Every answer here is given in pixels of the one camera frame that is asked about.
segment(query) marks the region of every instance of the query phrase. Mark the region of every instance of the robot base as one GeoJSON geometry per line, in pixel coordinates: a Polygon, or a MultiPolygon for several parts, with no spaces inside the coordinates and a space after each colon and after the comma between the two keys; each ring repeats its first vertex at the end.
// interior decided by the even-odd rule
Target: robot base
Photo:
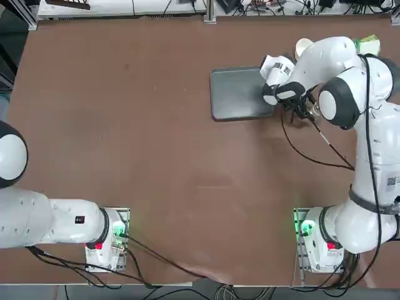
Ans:
{"type": "Polygon", "coordinates": [[[304,239],[311,272],[337,273],[341,272],[339,265],[343,262],[344,249],[335,249],[332,243],[324,240],[319,227],[319,215],[322,207],[309,210],[305,220],[301,223],[301,234],[304,239]]]}
{"type": "MultiPolygon", "coordinates": [[[[94,264],[113,271],[126,269],[125,247],[128,241],[119,237],[116,233],[129,234],[129,208],[104,207],[109,217],[109,232],[102,244],[96,245],[96,249],[85,246],[86,263],[94,264]]],[[[107,272],[95,267],[87,267],[90,272],[107,272]]]]}

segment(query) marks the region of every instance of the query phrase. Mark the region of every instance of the metal tray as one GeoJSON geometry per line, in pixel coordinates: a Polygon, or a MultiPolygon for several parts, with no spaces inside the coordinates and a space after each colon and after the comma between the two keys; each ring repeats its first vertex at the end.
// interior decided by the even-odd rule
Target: metal tray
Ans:
{"type": "Polygon", "coordinates": [[[259,66],[214,69],[210,74],[211,111],[216,121],[270,116],[273,106],[263,99],[259,66]]]}

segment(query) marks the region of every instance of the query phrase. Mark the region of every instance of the brown table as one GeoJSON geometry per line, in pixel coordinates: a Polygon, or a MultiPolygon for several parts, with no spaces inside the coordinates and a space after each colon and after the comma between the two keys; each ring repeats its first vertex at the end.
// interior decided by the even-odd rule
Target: brown table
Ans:
{"type": "MultiPolygon", "coordinates": [[[[266,53],[293,53],[300,38],[370,34],[379,36],[383,56],[400,63],[399,29],[387,16],[238,17],[216,26],[197,17],[41,23],[29,33],[9,112],[29,146],[18,186],[129,206],[131,234],[215,280],[290,285],[293,207],[341,203],[353,174],[297,155],[279,111],[263,120],[214,122],[209,74],[257,65],[266,53]]],[[[322,130],[354,162],[354,131],[326,123],[322,130]]],[[[340,163],[310,126],[296,123],[288,132],[310,156],[340,163]]],[[[84,260],[82,245],[43,248],[84,260]]],[[[400,268],[399,250],[382,247],[368,286],[400,288],[390,275],[400,268]]],[[[82,282],[25,249],[0,254],[2,283],[82,282]]],[[[371,256],[362,256],[361,269],[371,256]]],[[[141,251],[137,258],[154,283],[193,279],[141,251]]],[[[307,283],[325,278],[307,275],[307,283]]]]}

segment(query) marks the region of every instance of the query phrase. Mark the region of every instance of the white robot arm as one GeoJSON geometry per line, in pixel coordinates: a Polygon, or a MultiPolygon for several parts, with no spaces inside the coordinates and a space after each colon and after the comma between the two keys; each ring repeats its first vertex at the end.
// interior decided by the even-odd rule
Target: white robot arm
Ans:
{"type": "Polygon", "coordinates": [[[267,56],[261,66],[266,80],[264,99],[297,108],[307,118],[305,93],[325,83],[319,92],[322,116],[331,124],[357,131],[357,159],[349,197],[341,205],[312,208],[302,226],[311,271],[331,273],[343,260],[343,250],[363,253],[378,243],[378,219],[366,143],[366,113],[377,182],[384,243],[398,234],[400,212],[400,106],[387,102],[400,84],[398,67],[388,59],[369,56],[369,107],[366,107],[366,65],[353,42],[331,37],[315,42],[296,66],[285,57],[267,56]]]}
{"type": "Polygon", "coordinates": [[[0,121],[0,249],[35,244],[85,244],[87,262],[116,270],[120,252],[115,234],[126,225],[114,209],[91,201],[48,199],[12,187],[28,164],[22,135],[0,121]]]}

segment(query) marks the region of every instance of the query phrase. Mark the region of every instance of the cable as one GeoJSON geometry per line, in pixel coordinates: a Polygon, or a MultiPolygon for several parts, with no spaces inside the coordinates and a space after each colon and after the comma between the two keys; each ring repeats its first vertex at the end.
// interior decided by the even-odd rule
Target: cable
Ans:
{"type": "Polygon", "coordinates": [[[337,156],[339,156],[342,161],[344,161],[350,168],[351,170],[355,170],[354,166],[348,162],[348,160],[339,153],[338,150],[336,150],[336,148],[328,141],[328,139],[324,136],[324,134],[322,133],[322,131],[318,128],[317,124],[315,124],[315,122],[311,121],[312,125],[314,125],[315,129],[317,129],[317,131],[319,132],[319,134],[322,136],[322,138],[326,141],[326,143],[329,145],[329,147],[336,153],[337,156]]]}
{"type": "Polygon", "coordinates": [[[257,300],[257,299],[261,299],[262,297],[265,296],[266,293],[268,293],[268,291],[269,291],[269,288],[268,288],[268,287],[265,287],[265,288],[262,290],[262,292],[261,292],[258,296],[253,297],[253,298],[250,298],[250,299],[243,299],[243,298],[241,298],[241,297],[238,296],[238,294],[237,294],[236,291],[235,291],[235,288],[232,286],[232,293],[233,293],[234,296],[237,298],[237,300],[257,300]]]}
{"type": "Polygon", "coordinates": [[[164,294],[164,295],[161,295],[161,296],[152,298],[152,299],[150,299],[150,300],[158,300],[158,299],[161,299],[161,298],[166,297],[166,296],[168,296],[168,295],[172,295],[172,294],[176,294],[176,293],[180,293],[180,292],[184,292],[184,291],[191,291],[192,293],[195,293],[195,294],[201,296],[202,298],[204,298],[204,299],[206,299],[206,300],[211,300],[211,299],[208,298],[207,296],[201,294],[200,292],[197,292],[195,289],[178,289],[178,290],[176,290],[176,291],[167,292],[167,293],[164,294]]]}
{"type": "Polygon", "coordinates": [[[274,16],[276,16],[276,13],[275,13],[271,8],[269,8],[269,7],[265,7],[265,8],[266,8],[267,11],[271,11],[272,14],[273,14],[274,16]]]}
{"type": "Polygon", "coordinates": [[[294,289],[291,288],[293,291],[297,291],[297,292],[302,292],[302,293],[310,293],[310,292],[314,292],[317,291],[321,288],[323,288],[323,286],[336,274],[336,272],[339,270],[339,268],[343,265],[343,261],[340,263],[340,265],[338,265],[335,270],[325,279],[325,281],[323,283],[321,283],[319,286],[316,287],[312,287],[311,289],[294,289]]]}
{"type": "Polygon", "coordinates": [[[276,0],[276,2],[279,4],[279,6],[280,6],[280,8],[281,8],[281,11],[282,11],[282,14],[285,16],[285,10],[284,10],[284,8],[283,8],[281,2],[280,2],[279,0],[276,0]]]}
{"type": "Polygon", "coordinates": [[[254,1],[254,4],[256,5],[257,13],[260,16],[260,11],[258,10],[257,0],[254,1]]]}
{"type": "Polygon", "coordinates": [[[344,14],[347,14],[350,11],[350,9],[352,9],[352,8],[353,8],[353,3],[350,5],[349,9],[344,12],[344,14]]]}
{"type": "Polygon", "coordinates": [[[298,3],[301,3],[303,5],[301,12],[303,12],[304,8],[307,8],[308,12],[310,14],[312,14],[312,11],[310,10],[310,7],[308,7],[306,0],[304,0],[304,2],[301,2],[300,0],[295,0],[295,1],[298,2],[298,3]]]}
{"type": "Polygon", "coordinates": [[[149,294],[147,294],[146,297],[144,297],[142,300],[147,300],[151,295],[153,295],[156,291],[158,291],[159,289],[161,289],[162,286],[158,286],[156,289],[153,289],[149,294]]]}
{"type": "Polygon", "coordinates": [[[175,268],[178,268],[179,270],[184,271],[185,273],[188,273],[189,275],[196,276],[196,277],[198,277],[198,278],[205,278],[205,276],[200,275],[200,274],[198,274],[198,273],[196,273],[196,272],[192,272],[192,271],[190,271],[190,270],[188,270],[188,269],[185,269],[184,267],[181,267],[181,266],[178,265],[177,263],[175,263],[175,262],[173,262],[173,261],[171,261],[171,260],[165,258],[165,257],[162,256],[161,254],[159,254],[159,253],[157,253],[156,251],[152,250],[151,248],[147,247],[145,244],[139,242],[137,239],[134,239],[133,237],[128,236],[127,234],[121,233],[119,236],[121,236],[122,238],[128,238],[128,239],[130,239],[132,242],[134,242],[134,243],[136,243],[136,244],[142,246],[144,249],[148,250],[150,253],[153,253],[155,256],[157,256],[158,258],[162,259],[164,262],[173,265],[175,268]]]}
{"type": "Polygon", "coordinates": [[[89,284],[91,284],[92,286],[94,286],[94,287],[96,287],[96,288],[108,288],[108,289],[120,289],[120,288],[121,288],[121,286],[119,286],[119,287],[108,286],[108,285],[107,285],[106,283],[104,283],[104,281],[102,281],[97,275],[95,275],[95,274],[93,274],[92,272],[89,272],[89,271],[87,271],[87,270],[85,270],[85,269],[81,269],[80,267],[72,267],[72,266],[70,266],[70,265],[68,265],[68,264],[66,264],[66,263],[63,263],[63,262],[62,262],[62,264],[58,264],[58,263],[56,263],[56,262],[48,261],[47,259],[44,259],[44,258],[38,256],[37,254],[33,253],[32,251],[31,251],[31,253],[32,253],[36,258],[38,258],[40,261],[42,261],[42,262],[44,262],[44,263],[46,263],[46,264],[50,264],[50,265],[53,265],[53,266],[59,266],[59,267],[61,267],[61,268],[70,269],[70,270],[74,271],[76,274],[78,274],[79,276],[81,276],[82,278],[84,278],[89,284]],[[84,272],[84,273],[87,273],[87,274],[92,275],[92,276],[95,277],[102,285],[98,285],[98,284],[94,283],[94,282],[91,281],[89,278],[87,278],[85,275],[79,273],[78,270],[80,270],[80,271],[82,271],[82,272],[84,272]]]}
{"type": "Polygon", "coordinates": [[[0,57],[2,57],[4,59],[4,62],[6,63],[7,67],[16,76],[18,67],[14,63],[14,61],[11,59],[11,56],[7,53],[7,51],[5,50],[5,48],[3,47],[2,44],[0,44],[0,57]]]}
{"type": "Polygon", "coordinates": [[[284,126],[284,122],[283,122],[283,116],[284,116],[284,109],[282,108],[282,110],[281,110],[281,126],[282,126],[283,133],[284,133],[287,141],[289,142],[289,145],[293,148],[293,150],[295,150],[303,158],[308,159],[309,161],[312,161],[313,163],[316,163],[316,164],[322,164],[323,166],[337,167],[337,168],[344,168],[344,169],[352,170],[349,166],[343,166],[341,164],[329,164],[327,162],[317,161],[316,159],[313,159],[313,158],[311,158],[309,156],[306,156],[305,154],[303,154],[302,152],[297,150],[297,148],[294,147],[294,145],[292,144],[292,142],[289,139],[289,136],[288,136],[288,134],[286,132],[286,129],[285,129],[285,126],[284,126]]]}
{"type": "Polygon", "coordinates": [[[126,248],[126,252],[132,257],[133,262],[134,262],[135,267],[136,267],[137,275],[139,275],[139,278],[143,282],[144,286],[146,286],[148,289],[155,289],[156,288],[155,286],[153,286],[151,283],[149,283],[146,280],[144,280],[142,272],[141,272],[140,267],[139,267],[138,260],[136,259],[136,256],[133,254],[133,252],[128,248],[126,248]]]}
{"type": "Polygon", "coordinates": [[[273,298],[273,295],[274,295],[274,293],[275,293],[275,290],[276,290],[276,286],[274,286],[274,288],[272,289],[271,295],[269,295],[268,300],[271,300],[271,299],[273,298]]]}
{"type": "MultiPolygon", "coordinates": [[[[366,73],[367,73],[367,88],[366,88],[366,108],[369,108],[369,90],[370,90],[370,70],[369,70],[369,63],[368,63],[368,58],[373,58],[374,56],[371,54],[365,54],[362,55],[361,58],[364,60],[364,63],[366,65],[366,73]]],[[[382,243],[382,218],[381,218],[381,212],[379,210],[379,199],[378,199],[378,189],[376,186],[376,178],[375,178],[375,171],[374,171],[374,164],[373,164],[373,155],[372,155],[372,149],[371,149],[371,137],[369,136],[369,110],[366,111],[365,113],[365,131],[366,131],[366,139],[367,139],[367,152],[368,152],[368,160],[369,160],[369,170],[371,172],[372,176],[372,188],[374,190],[374,198],[375,198],[375,205],[376,205],[376,214],[377,214],[377,246],[375,249],[375,254],[373,258],[371,259],[371,262],[369,263],[368,267],[365,269],[365,271],[361,274],[361,276],[354,281],[349,288],[352,288],[355,286],[357,283],[359,283],[364,276],[368,273],[369,269],[373,266],[375,263],[376,258],[378,257],[379,250],[381,248],[381,243],[382,243]]]]}
{"type": "Polygon", "coordinates": [[[168,2],[168,4],[167,4],[167,7],[165,7],[164,12],[162,13],[163,16],[165,15],[165,13],[166,13],[166,11],[167,11],[167,9],[168,9],[168,7],[169,7],[169,5],[171,4],[172,1],[173,1],[173,0],[169,0],[169,2],[168,2]]]}
{"type": "Polygon", "coordinates": [[[194,10],[194,13],[197,14],[198,12],[196,11],[196,8],[194,7],[194,0],[190,0],[190,2],[192,2],[192,7],[193,7],[193,10],[194,10]]]}
{"type": "Polygon", "coordinates": [[[85,263],[85,262],[68,261],[67,259],[63,259],[63,258],[60,258],[60,257],[57,257],[57,256],[53,256],[53,255],[47,254],[47,253],[45,253],[43,250],[41,250],[41,249],[39,249],[38,247],[35,247],[35,246],[29,246],[29,247],[26,247],[26,248],[27,248],[32,254],[34,254],[36,257],[38,257],[38,256],[43,256],[43,257],[45,257],[45,258],[53,259],[53,260],[58,261],[58,262],[60,262],[60,263],[72,264],[72,265],[77,265],[77,266],[84,266],[85,268],[86,268],[86,267],[92,267],[92,268],[96,268],[96,269],[101,269],[101,270],[105,270],[105,271],[107,271],[107,272],[110,272],[110,273],[113,273],[113,274],[117,274],[117,275],[120,275],[120,276],[123,276],[123,277],[126,277],[126,278],[135,279],[135,280],[139,281],[140,283],[143,283],[143,284],[144,284],[144,282],[142,282],[142,281],[140,280],[140,278],[138,278],[138,277],[136,277],[136,276],[128,275],[128,274],[121,273],[121,272],[118,272],[118,271],[113,271],[113,270],[110,270],[110,269],[108,269],[108,268],[106,268],[106,267],[97,266],[97,265],[95,265],[95,264],[88,264],[88,263],[85,263]]]}
{"type": "Polygon", "coordinates": [[[65,290],[65,298],[67,298],[67,300],[69,300],[67,286],[64,286],[64,290],[65,290]]]}

